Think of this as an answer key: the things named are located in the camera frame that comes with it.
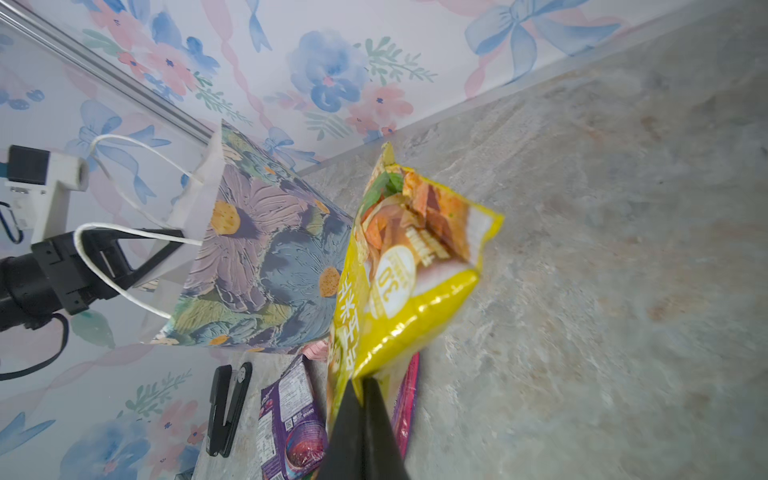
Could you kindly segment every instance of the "yellow snack bag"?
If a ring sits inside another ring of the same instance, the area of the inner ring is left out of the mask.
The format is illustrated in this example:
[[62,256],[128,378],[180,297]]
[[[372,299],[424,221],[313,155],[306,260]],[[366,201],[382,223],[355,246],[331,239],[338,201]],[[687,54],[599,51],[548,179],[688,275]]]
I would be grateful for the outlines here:
[[477,284],[482,249],[504,217],[395,162],[392,145],[366,186],[336,296],[328,426],[349,379],[374,375],[391,407],[410,357],[448,325]]

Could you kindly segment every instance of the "black carabiner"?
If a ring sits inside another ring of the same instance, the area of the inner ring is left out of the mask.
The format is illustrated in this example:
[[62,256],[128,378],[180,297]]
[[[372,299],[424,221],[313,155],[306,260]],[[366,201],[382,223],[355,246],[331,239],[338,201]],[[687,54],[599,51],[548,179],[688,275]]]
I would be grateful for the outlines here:
[[24,241],[24,232],[22,232],[22,229],[18,227],[18,223],[16,222],[16,216],[13,214],[13,210],[11,210],[11,206],[8,205],[6,202],[0,202],[0,205],[7,208],[8,211],[11,213],[13,226],[16,227],[16,230],[18,231],[18,238],[13,237],[13,233],[11,233],[11,229],[8,228],[8,224],[5,222],[5,217],[2,216],[2,211],[0,211],[0,222],[2,222],[2,227],[5,229],[5,234],[8,235],[8,238],[10,239],[11,242],[15,243],[16,245],[19,245],[21,242]]

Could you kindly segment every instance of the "nutrition label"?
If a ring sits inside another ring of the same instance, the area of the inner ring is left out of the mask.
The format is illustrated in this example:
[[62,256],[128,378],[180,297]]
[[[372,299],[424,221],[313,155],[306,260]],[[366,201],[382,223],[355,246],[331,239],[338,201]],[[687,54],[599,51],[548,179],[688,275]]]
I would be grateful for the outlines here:
[[259,419],[259,432],[257,433],[256,445],[259,452],[261,465],[267,463],[275,455],[275,439],[272,436],[272,410],[265,413]]
[[280,380],[280,420],[285,422],[312,403],[310,383],[300,363]]

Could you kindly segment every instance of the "purple snack package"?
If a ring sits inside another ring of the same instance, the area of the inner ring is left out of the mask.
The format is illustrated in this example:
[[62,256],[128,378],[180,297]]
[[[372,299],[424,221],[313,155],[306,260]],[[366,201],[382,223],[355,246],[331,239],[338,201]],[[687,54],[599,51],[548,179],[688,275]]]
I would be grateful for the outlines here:
[[257,447],[263,480],[296,480],[320,466],[328,434],[304,356],[261,391]]

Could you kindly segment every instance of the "metal trim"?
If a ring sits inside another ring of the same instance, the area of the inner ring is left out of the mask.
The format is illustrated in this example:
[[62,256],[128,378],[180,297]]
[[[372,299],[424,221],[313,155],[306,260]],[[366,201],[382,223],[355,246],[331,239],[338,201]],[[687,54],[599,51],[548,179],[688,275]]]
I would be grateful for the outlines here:
[[208,127],[25,6],[14,0],[0,0],[0,21],[66,58],[203,145],[208,145],[213,134]]

